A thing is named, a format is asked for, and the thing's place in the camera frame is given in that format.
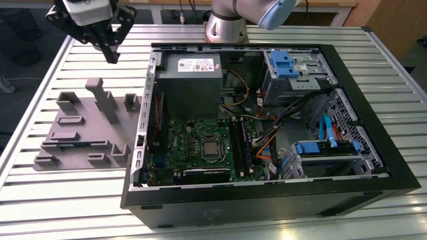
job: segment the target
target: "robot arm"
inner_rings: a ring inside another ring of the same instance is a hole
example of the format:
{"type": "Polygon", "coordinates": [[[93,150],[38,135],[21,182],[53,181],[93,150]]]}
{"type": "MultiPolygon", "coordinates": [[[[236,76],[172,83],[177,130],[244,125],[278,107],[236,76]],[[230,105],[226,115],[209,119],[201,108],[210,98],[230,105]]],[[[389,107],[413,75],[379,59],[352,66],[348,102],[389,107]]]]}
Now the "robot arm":
{"type": "Polygon", "coordinates": [[[246,39],[245,19],[261,28],[276,29],[302,0],[213,0],[205,36],[212,43],[241,43],[246,39]]]}
{"type": "Polygon", "coordinates": [[[132,28],[136,9],[118,0],[54,0],[45,19],[80,43],[90,43],[101,51],[105,60],[116,64],[122,43],[132,28]],[[120,27],[113,31],[112,19],[118,18],[120,27]]]}

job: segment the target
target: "metal slotted tabletop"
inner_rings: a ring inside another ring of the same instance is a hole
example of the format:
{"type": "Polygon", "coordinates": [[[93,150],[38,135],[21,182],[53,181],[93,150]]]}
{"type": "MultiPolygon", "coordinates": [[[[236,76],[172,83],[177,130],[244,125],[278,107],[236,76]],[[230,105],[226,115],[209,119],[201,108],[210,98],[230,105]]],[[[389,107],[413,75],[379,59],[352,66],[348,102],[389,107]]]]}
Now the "metal slotted tabletop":
{"type": "Polygon", "coordinates": [[[142,94],[150,43],[202,42],[201,25],[134,25],[108,64],[90,45],[69,37],[58,50],[0,158],[0,239],[365,239],[427,236],[425,94],[376,36],[360,28],[248,27],[250,43],[332,44],[384,124],[421,189],[328,218],[150,230],[120,209],[124,169],[37,172],[40,143],[61,91],[88,97],[88,77],[101,77],[114,97],[142,94]]]}

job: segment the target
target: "motherboard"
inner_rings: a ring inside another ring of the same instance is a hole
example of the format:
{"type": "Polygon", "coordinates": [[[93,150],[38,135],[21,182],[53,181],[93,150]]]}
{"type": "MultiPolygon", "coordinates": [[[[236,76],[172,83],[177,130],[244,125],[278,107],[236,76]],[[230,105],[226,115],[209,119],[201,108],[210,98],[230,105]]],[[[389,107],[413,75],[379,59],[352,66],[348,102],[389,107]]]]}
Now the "motherboard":
{"type": "Polygon", "coordinates": [[[252,162],[249,145],[241,148],[242,158],[236,152],[240,142],[248,143],[256,137],[253,119],[170,120],[166,153],[154,154],[150,160],[150,173],[156,180],[152,184],[196,184],[205,182],[201,176],[206,176],[212,181],[217,179],[217,182],[264,180],[264,166],[262,163],[252,162]],[[236,123],[241,124],[238,133],[244,134],[245,141],[236,141],[238,136],[236,131],[232,131],[236,123]]]}

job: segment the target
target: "ram slot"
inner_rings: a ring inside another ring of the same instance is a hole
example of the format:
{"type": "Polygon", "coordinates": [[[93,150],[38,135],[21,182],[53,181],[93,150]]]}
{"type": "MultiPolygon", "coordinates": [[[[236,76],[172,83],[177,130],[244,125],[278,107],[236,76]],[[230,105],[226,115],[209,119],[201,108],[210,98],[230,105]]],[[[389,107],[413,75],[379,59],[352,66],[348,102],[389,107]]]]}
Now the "ram slot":
{"type": "Polygon", "coordinates": [[[244,177],[252,172],[250,149],[244,122],[234,117],[229,120],[229,139],[234,173],[237,177],[244,177]]]}

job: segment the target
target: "green circuit board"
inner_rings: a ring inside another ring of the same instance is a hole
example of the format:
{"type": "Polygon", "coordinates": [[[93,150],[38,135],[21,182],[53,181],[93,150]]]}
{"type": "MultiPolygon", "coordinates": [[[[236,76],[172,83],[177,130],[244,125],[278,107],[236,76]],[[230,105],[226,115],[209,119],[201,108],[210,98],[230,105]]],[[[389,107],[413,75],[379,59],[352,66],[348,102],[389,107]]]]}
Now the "green circuit board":
{"type": "MultiPolygon", "coordinates": [[[[248,139],[257,137],[254,121],[244,121],[244,130],[248,139]]],[[[258,181],[265,179],[262,164],[254,165],[253,173],[238,176],[234,173],[233,151],[229,137],[228,119],[170,120],[168,123],[168,141],[165,158],[156,156],[154,161],[164,161],[164,169],[216,168],[229,169],[230,182],[258,181]],[[216,142],[220,147],[220,157],[213,160],[204,159],[202,144],[216,142]]],[[[170,172],[160,172],[157,181],[160,185],[170,185],[170,172]]]]}

